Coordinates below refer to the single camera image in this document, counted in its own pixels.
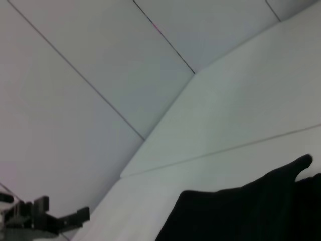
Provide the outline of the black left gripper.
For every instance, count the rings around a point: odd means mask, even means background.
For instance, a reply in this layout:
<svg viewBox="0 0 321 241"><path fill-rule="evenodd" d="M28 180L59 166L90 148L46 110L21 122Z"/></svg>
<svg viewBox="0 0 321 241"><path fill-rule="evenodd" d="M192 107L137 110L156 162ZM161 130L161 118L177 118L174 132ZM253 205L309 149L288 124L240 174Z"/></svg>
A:
<svg viewBox="0 0 321 241"><path fill-rule="evenodd" d="M77 212L56 218L49 210L49 197L42 196L34 202L1 199L1 230L8 228L34 228L32 215L36 215L35 229L46 232L68 232L83 227L90 220L90 209L84 207Z"/></svg>

